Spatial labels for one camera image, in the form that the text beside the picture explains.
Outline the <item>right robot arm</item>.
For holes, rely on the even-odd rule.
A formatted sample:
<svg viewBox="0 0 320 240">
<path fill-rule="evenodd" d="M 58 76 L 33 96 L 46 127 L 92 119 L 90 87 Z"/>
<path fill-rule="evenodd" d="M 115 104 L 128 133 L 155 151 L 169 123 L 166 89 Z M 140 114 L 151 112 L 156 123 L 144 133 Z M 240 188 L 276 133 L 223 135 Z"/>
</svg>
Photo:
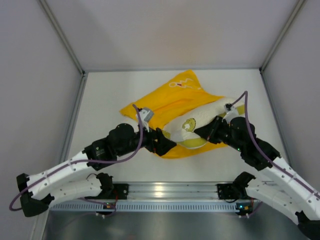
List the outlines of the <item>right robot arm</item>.
<svg viewBox="0 0 320 240">
<path fill-rule="evenodd" d="M 245 117 L 227 122 L 220 116 L 195 129 L 212 144 L 224 143 L 239 151 L 244 162 L 268 177 L 281 190 L 258 184 L 258 177 L 247 177 L 245 193 L 271 206 L 289 218 L 310 240 L 320 238 L 320 192 L 303 179 L 270 143 L 255 135 L 255 127 Z"/>
</svg>

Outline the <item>white pillow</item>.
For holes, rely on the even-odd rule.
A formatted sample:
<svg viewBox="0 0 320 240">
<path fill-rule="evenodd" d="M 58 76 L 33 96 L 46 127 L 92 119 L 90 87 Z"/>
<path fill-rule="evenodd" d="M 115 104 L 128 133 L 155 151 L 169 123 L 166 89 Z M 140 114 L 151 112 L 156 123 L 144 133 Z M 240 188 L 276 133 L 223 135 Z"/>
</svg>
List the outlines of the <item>white pillow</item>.
<svg viewBox="0 0 320 240">
<path fill-rule="evenodd" d="M 194 150 L 203 147 L 207 141 L 195 133 L 195 130 L 209 124 L 216 116 L 225 118 L 228 114 L 226 104 L 236 100 L 223 97 L 217 101 L 198 106 L 167 123 L 162 130 L 163 135 L 178 145 Z"/>
</svg>

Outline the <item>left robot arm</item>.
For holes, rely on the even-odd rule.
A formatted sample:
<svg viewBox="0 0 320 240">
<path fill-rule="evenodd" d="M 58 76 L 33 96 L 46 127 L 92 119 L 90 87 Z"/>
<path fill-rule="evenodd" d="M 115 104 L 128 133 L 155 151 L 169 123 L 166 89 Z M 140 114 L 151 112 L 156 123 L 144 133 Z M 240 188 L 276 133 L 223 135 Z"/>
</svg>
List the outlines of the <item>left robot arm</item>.
<svg viewBox="0 0 320 240">
<path fill-rule="evenodd" d="M 130 124 L 121 123 L 71 159 L 39 174 L 18 175 L 22 212 L 29 218 L 65 201 L 106 199 L 115 190 L 112 176 L 102 169 L 116 164 L 119 157 L 132 158 L 141 148 L 162 157 L 176 146 L 159 128 L 135 131 Z"/>
</svg>

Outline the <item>yellow Pikachu pillowcase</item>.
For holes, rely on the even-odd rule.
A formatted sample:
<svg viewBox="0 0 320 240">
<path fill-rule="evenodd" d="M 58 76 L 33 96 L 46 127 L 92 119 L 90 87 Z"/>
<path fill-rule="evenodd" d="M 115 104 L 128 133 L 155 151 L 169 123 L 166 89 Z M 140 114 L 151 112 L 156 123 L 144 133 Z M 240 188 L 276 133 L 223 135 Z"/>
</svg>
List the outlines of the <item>yellow Pikachu pillowcase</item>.
<svg viewBox="0 0 320 240">
<path fill-rule="evenodd" d="M 163 131 L 164 126 L 173 119 L 205 104 L 215 102 L 225 96 L 213 95 L 206 92 L 196 74 L 192 70 L 179 73 L 167 83 L 158 87 L 149 94 L 134 102 L 137 107 L 147 107 L 154 112 L 149 122 L 152 129 L 159 128 Z M 212 151 L 225 147 L 226 144 L 213 144 L 207 142 L 204 146 L 196 149 L 187 149 L 177 144 L 164 159 L 180 159 Z"/>
</svg>

